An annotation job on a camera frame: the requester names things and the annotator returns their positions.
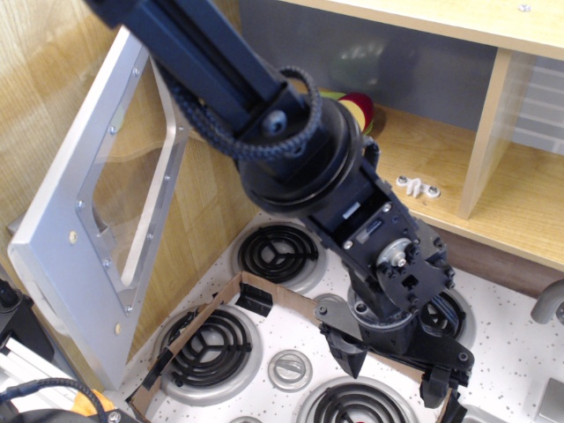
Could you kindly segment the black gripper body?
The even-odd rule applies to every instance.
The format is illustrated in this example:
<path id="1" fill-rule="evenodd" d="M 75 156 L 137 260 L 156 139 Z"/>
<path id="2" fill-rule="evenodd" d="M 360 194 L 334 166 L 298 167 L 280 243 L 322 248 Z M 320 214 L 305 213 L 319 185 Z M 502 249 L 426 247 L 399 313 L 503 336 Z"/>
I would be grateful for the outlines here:
<path id="1" fill-rule="evenodd" d="M 351 280 L 349 309 L 403 354 L 423 307 L 454 285 L 442 239 L 420 219 L 370 219 L 329 228 L 313 222 L 322 244 L 341 258 Z"/>

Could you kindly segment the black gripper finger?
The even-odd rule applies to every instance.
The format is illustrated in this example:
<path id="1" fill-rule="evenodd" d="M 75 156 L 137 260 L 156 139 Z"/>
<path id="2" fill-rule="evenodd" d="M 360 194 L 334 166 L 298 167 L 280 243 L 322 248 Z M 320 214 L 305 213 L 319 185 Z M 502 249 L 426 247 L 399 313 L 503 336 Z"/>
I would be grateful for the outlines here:
<path id="1" fill-rule="evenodd" d="M 327 329 L 324 336 L 338 365 L 347 375 L 357 379 L 367 357 L 367 347 L 356 338 L 337 330 Z"/>
<path id="2" fill-rule="evenodd" d="M 458 399 L 459 373 L 453 369 L 432 367 L 422 375 L 419 394 L 426 408 L 438 408 L 445 399 Z"/>

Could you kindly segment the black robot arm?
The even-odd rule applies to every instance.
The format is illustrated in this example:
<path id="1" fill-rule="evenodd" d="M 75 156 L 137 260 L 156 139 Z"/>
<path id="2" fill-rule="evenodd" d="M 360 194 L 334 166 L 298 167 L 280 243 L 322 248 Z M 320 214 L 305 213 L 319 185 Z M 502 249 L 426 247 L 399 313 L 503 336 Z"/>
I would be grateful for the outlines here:
<path id="1" fill-rule="evenodd" d="M 424 322 L 454 284 L 439 235 L 376 173 L 379 149 L 296 67 L 258 57 L 210 1 L 92 1 L 148 48 L 191 126 L 231 157 L 247 196 L 300 220 L 341 258 L 352 298 L 320 304 L 331 353 L 357 376 L 368 353 L 418 369 L 428 408 L 468 383 L 471 352 Z"/>

